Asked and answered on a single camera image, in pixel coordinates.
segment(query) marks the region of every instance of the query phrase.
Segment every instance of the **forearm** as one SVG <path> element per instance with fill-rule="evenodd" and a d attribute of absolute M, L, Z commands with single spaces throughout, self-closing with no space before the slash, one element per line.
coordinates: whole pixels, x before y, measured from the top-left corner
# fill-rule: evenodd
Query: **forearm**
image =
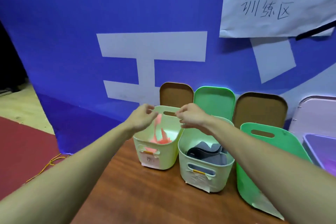
<path fill-rule="evenodd" d="M 292 154 L 209 118 L 207 129 L 290 223 L 333 223 L 336 179 Z"/>
<path fill-rule="evenodd" d="M 132 137 L 124 123 L 0 202 L 4 224 L 68 224 L 111 158 Z"/>

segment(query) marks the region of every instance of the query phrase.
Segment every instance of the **red carpet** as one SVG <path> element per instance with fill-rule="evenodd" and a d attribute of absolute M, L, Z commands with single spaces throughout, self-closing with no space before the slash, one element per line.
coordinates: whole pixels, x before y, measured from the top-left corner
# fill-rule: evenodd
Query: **red carpet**
<path fill-rule="evenodd" d="M 56 137 L 0 117 L 0 200 L 59 154 Z"/>

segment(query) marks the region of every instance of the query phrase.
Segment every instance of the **concrete floor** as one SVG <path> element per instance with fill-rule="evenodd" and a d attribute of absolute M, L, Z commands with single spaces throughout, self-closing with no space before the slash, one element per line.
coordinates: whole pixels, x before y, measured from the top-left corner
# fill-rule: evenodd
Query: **concrete floor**
<path fill-rule="evenodd" d="M 28 83 L 21 87 L 23 90 L 19 92 L 0 96 L 0 117 L 54 135 L 33 86 Z"/>

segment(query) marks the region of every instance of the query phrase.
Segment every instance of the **wooden table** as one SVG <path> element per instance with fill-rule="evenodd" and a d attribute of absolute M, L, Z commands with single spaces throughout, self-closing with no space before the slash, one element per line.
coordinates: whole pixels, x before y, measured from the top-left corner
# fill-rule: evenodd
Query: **wooden table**
<path fill-rule="evenodd" d="M 184 182 L 179 160 L 166 171 L 142 167 L 129 140 L 113 157 L 72 223 L 286 222 L 255 210 L 241 199 L 235 166 L 224 190 L 208 194 Z"/>

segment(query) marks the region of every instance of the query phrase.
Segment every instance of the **yellow string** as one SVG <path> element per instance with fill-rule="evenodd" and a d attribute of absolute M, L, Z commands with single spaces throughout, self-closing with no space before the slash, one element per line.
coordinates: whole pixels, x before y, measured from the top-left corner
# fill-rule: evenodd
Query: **yellow string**
<path fill-rule="evenodd" d="M 51 165 L 51 166 L 54 166 L 55 164 L 53 163 L 54 161 L 56 161 L 56 160 L 58 160 L 58 159 L 61 159 L 61 158 L 67 158 L 68 156 L 66 156 L 66 157 L 64 157 L 64 156 L 62 156 L 62 157 L 59 157 L 61 155 L 61 153 L 60 154 L 58 154 L 56 157 L 53 157 L 50 161 L 49 161 L 49 163 L 42 169 L 42 171 L 40 171 L 37 175 L 35 175 L 33 178 L 30 178 L 28 181 L 26 181 L 26 183 L 27 182 L 29 182 L 29 181 L 31 181 L 32 179 L 34 179 L 35 177 L 37 177 L 38 175 L 40 175 L 41 173 L 43 173 L 43 171 L 49 166 L 49 165 Z"/>

